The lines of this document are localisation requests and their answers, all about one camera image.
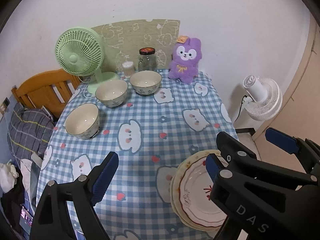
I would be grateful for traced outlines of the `glass jar black lid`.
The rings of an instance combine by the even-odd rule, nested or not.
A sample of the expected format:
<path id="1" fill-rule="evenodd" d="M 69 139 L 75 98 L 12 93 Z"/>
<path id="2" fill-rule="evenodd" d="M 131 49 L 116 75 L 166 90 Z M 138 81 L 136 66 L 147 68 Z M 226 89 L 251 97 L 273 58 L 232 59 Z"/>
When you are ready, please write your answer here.
<path id="1" fill-rule="evenodd" d="M 141 48 L 139 50 L 138 71 L 151 70 L 156 71 L 157 61 L 155 49 L 151 47 Z"/>

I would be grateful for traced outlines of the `cotton swab container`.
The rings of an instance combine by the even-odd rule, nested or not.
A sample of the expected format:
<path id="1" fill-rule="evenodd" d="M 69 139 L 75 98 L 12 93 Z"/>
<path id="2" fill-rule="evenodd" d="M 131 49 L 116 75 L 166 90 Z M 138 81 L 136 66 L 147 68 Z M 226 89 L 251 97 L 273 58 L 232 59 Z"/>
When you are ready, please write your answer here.
<path id="1" fill-rule="evenodd" d="M 126 78 L 131 77 L 133 74 L 135 74 L 135 66 L 133 61 L 125 61 L 122 63 L 123 67 L 123 73 Z"/>

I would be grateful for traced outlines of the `green desk fan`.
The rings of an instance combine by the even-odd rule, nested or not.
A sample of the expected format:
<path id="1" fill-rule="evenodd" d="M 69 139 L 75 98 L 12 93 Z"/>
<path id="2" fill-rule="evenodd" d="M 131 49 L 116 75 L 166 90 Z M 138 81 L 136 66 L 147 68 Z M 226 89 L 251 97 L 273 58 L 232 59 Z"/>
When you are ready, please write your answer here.
<path id="1" fill-rule="evenodd" d="M 55 57 L 64 71 L 77 77 L 89 77 L 87 91 L 94 94 L 103 82 L 119 80 L 114 72 L 102 72 L 105 59 L 103 42 L 91 28 L 75 27 L 60 35 Z"/>

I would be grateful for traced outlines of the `white floor fan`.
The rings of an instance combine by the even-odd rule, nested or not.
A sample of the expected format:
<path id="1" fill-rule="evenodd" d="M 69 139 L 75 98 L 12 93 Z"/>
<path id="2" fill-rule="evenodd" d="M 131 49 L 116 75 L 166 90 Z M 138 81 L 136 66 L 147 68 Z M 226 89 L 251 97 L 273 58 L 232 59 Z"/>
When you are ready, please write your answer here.
<path id="1" fill-rule="evenodd" d="M 253 120 L 266 121 L 278 114 L 283 95 L 276 81 L 250 75 L 243 80 L 242 85 L 252 99 L 245 110 Z"/>

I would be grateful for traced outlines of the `grey plaid pillow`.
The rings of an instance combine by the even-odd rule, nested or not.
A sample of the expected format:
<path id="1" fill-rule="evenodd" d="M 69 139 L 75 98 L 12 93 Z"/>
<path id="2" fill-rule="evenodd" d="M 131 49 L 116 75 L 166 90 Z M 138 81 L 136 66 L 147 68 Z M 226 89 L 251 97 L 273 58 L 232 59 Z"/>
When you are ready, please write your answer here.
<path id="1" fill-rule="evenodd" d="M 45 169 L 52 155 L 50 138 L 55 125 L 53 117 L 45 107 L 27 108 L 16 103 L 8 124 L 8 145 L 18 160 L 28 159 Z"/>

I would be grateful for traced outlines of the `wooden bed headboard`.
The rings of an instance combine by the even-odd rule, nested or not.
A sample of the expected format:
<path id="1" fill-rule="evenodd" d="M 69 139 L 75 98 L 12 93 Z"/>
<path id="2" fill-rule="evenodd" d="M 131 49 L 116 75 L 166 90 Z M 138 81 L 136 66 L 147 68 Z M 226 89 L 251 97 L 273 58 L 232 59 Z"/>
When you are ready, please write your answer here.
<path id="1" fill-rule="evenodd" d="M 11 92 L 23 106 L 30 109 L 44 106 L 59 118 L 72 96 L 69 82 L 74 89 L 80 85 L 78 77 L 62 69 L 51 70 L 32 76 L 20 87 L 13 87 Z"/>

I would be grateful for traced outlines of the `blue checkered tablecloth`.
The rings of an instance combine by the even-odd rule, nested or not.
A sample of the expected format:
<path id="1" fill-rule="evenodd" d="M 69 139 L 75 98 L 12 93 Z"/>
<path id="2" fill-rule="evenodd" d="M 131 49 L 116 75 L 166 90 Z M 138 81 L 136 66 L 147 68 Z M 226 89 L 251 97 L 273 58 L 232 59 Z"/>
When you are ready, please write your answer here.
<path id="1" fill-rule="evenodd" d="M 169 184 L 178 165 L 201 150 L 216 148 L 216 136 L 236 136 L 228 113 L 209 77 L 191 85 L 168 78 L 156 94 L 141 96 L 129 88 L 127 100 L 108 108 L 80 85 L 67 103 L 48 144 L 37 195 L 50 180 L 74 181 L 116 152 L 119 166 L 95 211 L 111 239 L 210 239 L 185 226 L 174 213 Z M 99 133 L 92 139 L 69 135 L 65 121 L 76 107 L 99 107 Z"/>

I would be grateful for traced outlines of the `cream ceramic bowl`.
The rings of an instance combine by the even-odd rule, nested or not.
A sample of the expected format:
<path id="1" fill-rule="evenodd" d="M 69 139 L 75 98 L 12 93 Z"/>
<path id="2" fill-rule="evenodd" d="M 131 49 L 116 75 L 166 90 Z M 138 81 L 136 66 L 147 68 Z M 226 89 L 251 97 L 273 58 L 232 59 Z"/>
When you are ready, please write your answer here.
<path id="1" fill-rule="evenodd" d="M 118 107 L 125 102 L 128 88 L 124 80 L 108 80 L 97 88 L 95 97 L 106 107 Z"/>
<path id="2" fill-rule="evenodd" d="M 99 132 L 99 108 L 93 103 L 72 110 L 65 121 L 66 132 L 80 139 L 91 139 Z"/>
<path id="3" fill-rule="evenodd" d="M 159 89 L 161 81 L 161 74 L 151 70 L 137 72 L 130 77 L 132 88 L 140 95 L 155 93 Z"/>

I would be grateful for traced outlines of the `olive cartoon print mat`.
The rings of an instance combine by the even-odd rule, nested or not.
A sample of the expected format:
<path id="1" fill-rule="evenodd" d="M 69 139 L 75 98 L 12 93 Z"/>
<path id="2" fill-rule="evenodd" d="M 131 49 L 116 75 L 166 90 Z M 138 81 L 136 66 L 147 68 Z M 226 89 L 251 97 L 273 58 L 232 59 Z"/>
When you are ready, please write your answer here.
<path id="1" fill-rule="evenodd" d="M 104 44 L 102 71 L 121 72 L 122 64 L 132 61 L 138 67 L 139 50 L 155 49 L 158 68 L 167 68 L 179 35 L 180 21 L 167 19 L 131 20 L 92 28 Z"/>

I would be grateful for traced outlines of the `white crumpled cloth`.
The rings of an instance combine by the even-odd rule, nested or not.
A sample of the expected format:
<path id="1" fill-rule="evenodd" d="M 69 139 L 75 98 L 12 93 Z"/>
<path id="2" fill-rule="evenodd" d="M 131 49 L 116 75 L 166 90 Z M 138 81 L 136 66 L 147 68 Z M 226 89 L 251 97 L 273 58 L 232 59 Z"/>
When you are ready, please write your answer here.
<path id="1" fill-rule="evenodd" d="M 6 164 L 0 163 L 0 184 L 4 193 L 8 193 L 14 188 L 18 177 L 19 174 L 16 170 L 16 167 L 10 161 L 8 161 Z"/>

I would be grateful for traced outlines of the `purple plush bunny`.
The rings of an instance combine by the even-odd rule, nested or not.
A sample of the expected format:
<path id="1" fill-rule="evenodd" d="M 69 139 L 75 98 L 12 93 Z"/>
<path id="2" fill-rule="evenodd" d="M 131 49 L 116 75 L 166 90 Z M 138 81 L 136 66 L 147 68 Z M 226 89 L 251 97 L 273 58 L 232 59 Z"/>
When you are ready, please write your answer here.
<path id="1" fill-rule="evenodd" d="M 178 37 L 172 51 L 172 61 L 169 63 L 168 78 L 191 84 L 198 75 L 200 59 L 202 59 L 200 39 Z"/>

